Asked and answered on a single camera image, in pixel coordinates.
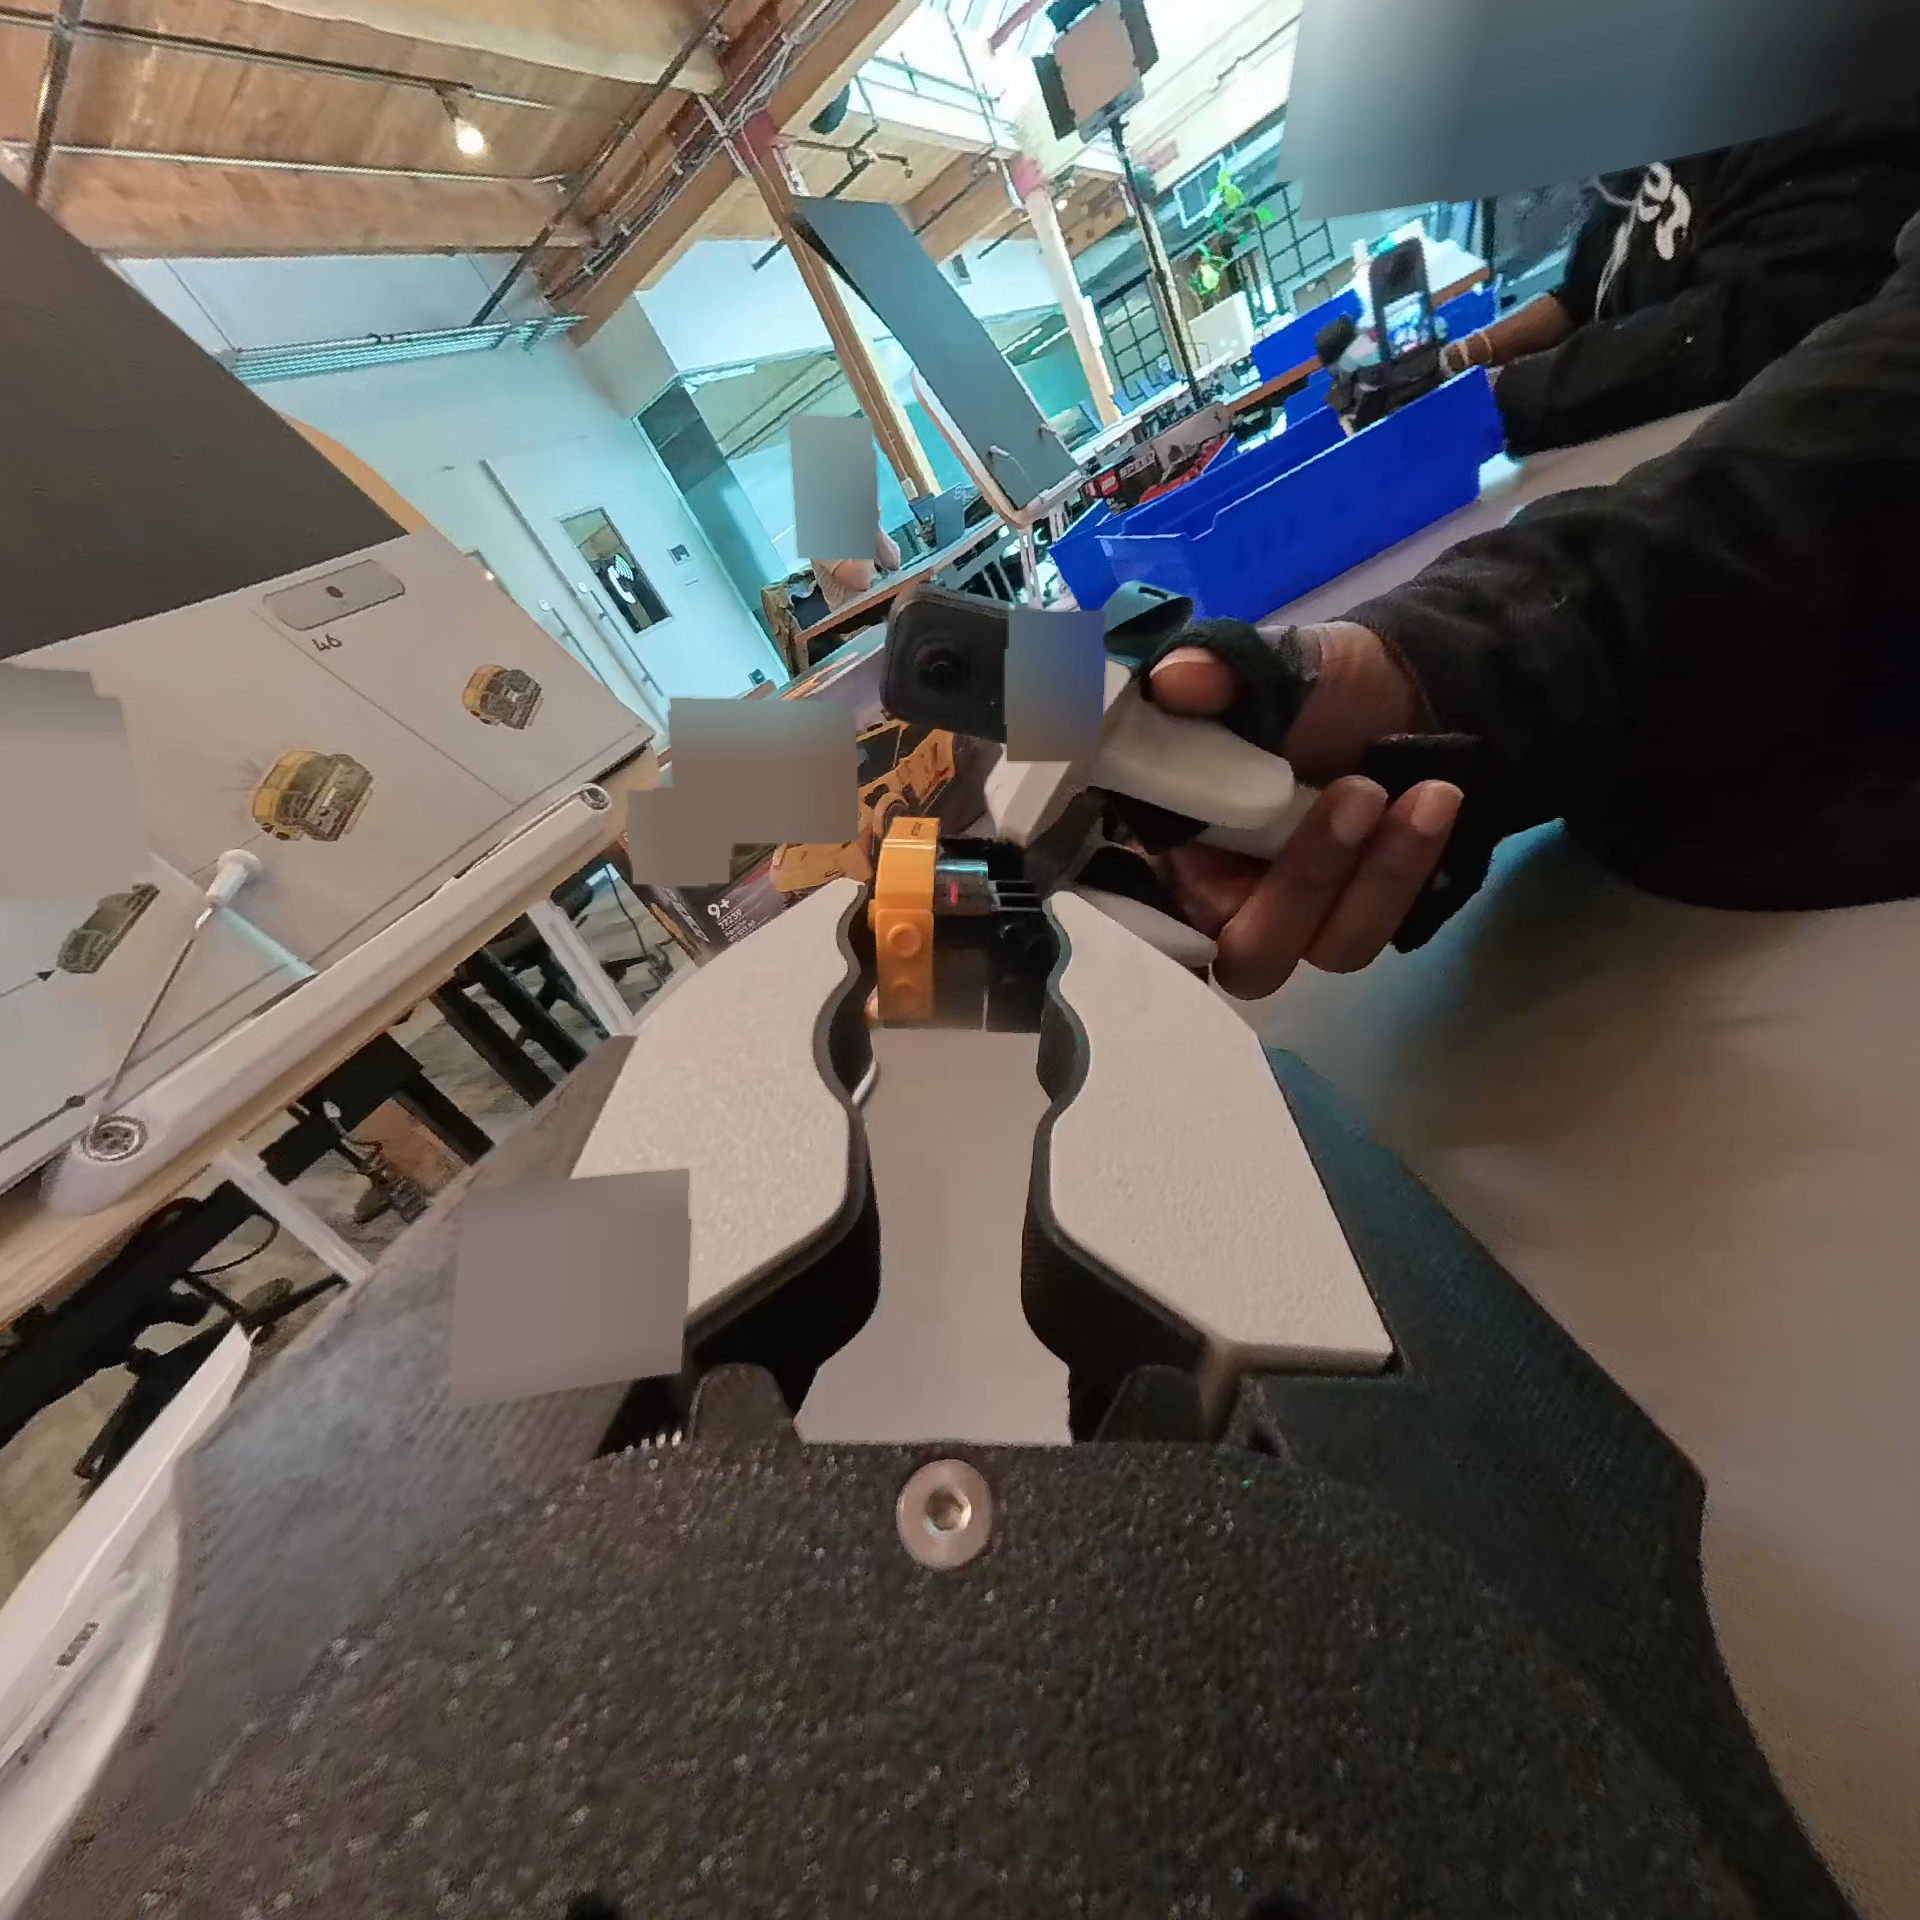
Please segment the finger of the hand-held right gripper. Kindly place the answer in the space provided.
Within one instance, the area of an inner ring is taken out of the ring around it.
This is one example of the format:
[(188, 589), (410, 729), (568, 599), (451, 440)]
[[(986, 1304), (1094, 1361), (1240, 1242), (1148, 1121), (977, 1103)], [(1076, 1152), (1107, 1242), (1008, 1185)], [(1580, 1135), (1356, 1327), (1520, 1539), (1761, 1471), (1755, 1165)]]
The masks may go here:
[(982, 818), (997, 842), (1042, 842), (1091, 826), (1085, 769), (1068, 760), (1002, 757), (982, 784)]

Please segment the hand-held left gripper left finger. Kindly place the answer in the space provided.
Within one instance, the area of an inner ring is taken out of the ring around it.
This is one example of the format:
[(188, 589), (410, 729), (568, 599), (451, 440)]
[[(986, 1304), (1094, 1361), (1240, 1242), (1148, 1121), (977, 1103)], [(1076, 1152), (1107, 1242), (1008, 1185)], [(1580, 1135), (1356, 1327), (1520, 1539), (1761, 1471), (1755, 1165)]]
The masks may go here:
[(645, 1010), (571, 1177), (681, 1173), (688, 1339), (707, 1341), (833, 1255), (869, 1196), (867, 1145), (833, 1053), (857, 1016), (860, 884), (826, 884), (685, 972)]

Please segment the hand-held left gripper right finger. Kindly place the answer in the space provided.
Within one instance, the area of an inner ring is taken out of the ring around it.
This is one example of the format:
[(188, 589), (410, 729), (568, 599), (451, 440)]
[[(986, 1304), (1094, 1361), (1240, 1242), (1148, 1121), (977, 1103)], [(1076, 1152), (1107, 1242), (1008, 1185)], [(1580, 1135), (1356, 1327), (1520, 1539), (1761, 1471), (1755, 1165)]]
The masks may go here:
[(1046, 923), (1025, 1317), (1069, 1394), (1379, 1377), (1395, 1345), (1254, 1032), (1092, 903)]

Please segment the orange black lego car section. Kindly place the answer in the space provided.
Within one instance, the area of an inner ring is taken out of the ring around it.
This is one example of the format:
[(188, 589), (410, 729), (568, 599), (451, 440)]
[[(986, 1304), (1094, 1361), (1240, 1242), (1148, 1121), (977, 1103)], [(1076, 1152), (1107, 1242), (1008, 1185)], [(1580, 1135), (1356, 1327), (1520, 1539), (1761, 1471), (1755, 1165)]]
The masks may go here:
[(869, 919), (873, 1024), (1037, 1032), (1058, 946), (1013, 848), (936, 818), (894, 821)]

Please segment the person's right forearm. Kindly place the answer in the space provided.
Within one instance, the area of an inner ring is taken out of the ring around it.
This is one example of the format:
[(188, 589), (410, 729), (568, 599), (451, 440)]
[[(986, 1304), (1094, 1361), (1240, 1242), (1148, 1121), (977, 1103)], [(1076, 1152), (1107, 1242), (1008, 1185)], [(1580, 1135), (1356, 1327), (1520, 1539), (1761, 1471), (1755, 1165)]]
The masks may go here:
[(1686, 906), (1916, 899), (1916, 244), (1660, 459), (1348, 612), (1476, 737), (1502, 832)]

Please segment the lego set box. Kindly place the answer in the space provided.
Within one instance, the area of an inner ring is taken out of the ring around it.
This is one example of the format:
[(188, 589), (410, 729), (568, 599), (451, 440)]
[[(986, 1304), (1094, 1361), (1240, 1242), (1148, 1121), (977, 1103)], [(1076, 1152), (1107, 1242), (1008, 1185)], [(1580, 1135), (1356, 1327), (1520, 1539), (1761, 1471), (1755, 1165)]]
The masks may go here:
[(961, 753), (946, 729), (883, 719), (854, 732), (854, 834), (841, 845), (738, 843), (721, 884), (640, 887), (640, 900), (698, 961), (747, 939), (829, 880), (873, 880), (881, 843), (899, 821), (940, 818), (957, 786)]

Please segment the person's right hand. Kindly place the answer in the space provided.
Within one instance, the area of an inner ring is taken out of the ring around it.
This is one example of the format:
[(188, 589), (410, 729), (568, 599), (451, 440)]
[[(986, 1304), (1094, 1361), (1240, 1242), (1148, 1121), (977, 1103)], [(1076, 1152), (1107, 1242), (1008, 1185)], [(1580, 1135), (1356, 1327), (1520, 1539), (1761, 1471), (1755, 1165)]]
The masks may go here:
[(1261, 1001), (1296, 970), (1354, 973), (1371, 964), (1429, 887), (1460, 810), (1451, 783), (1416, 784), (1397, 800), (1361, 770), (1385, 737), (1424, 733), (1420, 685), (1382, 640), (1348, 619), (1291, 629), (1257, 624), (1265, 644), (1306, 661), (1307, 697), (1281, 757), (1317, 791), (1276, 860), (1187, 843), (1146, 860), (1180, 915), (1217, 946), (1214, 980)]

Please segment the black flag panel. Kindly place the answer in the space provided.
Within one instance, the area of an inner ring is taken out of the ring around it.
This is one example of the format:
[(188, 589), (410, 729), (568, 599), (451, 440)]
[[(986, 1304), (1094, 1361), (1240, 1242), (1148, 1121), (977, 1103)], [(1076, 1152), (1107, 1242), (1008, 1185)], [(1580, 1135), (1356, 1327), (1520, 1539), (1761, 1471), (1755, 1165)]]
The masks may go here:
[(1033, 521), (1083, 483), (1022, 378), (896, 209), (796, 199), (793, 227), (894, 333), (926, 407), (1002, 516)]

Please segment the metal stand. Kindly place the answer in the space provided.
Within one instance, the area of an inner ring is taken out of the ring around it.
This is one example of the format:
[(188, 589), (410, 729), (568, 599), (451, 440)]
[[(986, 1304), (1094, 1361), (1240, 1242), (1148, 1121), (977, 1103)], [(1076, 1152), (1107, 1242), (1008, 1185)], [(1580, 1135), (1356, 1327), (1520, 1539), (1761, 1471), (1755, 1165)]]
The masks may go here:
[(292, 1093), (299, 1072), (316, 1076), (326, 1048), (348, 1043), (352, 1029), (420, 979), (456, 970), (618, 834), (613, 788), (568, 791), (339, 963), (124, 1097), (107, 1122), (41, 1173), (38, 1200), (56, 1217), (97, 1217), (196, 1152), (214, 1154), (254, 1131), (270, 1096)]

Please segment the studio light on stand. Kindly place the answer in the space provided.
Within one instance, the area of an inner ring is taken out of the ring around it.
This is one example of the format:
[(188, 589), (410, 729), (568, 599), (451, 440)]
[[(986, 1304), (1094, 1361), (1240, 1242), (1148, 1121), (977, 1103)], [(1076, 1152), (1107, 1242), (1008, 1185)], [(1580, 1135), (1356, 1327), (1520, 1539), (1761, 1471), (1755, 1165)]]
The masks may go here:
[(1193, 412), (1205, 407), (1182, 299), (1172, 287), (1160, 220), (1129, 154), (1125, 122), (1161, 60), (1144, 2), (1045, 2), (1051, 45), (1033, 55), (1041, 97), (1056, 137), (1107, 137), (1133, 218), (1160, 308), (1161, 338)]

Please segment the green potted plant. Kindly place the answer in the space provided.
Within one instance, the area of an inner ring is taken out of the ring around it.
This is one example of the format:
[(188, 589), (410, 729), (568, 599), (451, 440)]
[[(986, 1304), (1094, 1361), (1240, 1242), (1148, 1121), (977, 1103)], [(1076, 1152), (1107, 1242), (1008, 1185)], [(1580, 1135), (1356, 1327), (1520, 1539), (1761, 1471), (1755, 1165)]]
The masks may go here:
[(1260, 235), (1274, 220), (1267, 204), (1251, 201), (1227, 163), (1221, 163), (1198, 218), (1198, 235), (1184, 257), (1184, 287), (1198, 311), (1237, 290), (1234, 261), (1261, 252)]

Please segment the dark grey board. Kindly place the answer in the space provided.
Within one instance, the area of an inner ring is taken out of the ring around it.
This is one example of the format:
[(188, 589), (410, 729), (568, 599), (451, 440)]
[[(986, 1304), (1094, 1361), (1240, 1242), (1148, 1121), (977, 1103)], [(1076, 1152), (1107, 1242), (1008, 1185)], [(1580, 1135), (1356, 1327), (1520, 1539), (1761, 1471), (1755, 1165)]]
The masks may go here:
[(403, 525), (2, 185), (2, 658), (304, 573)]

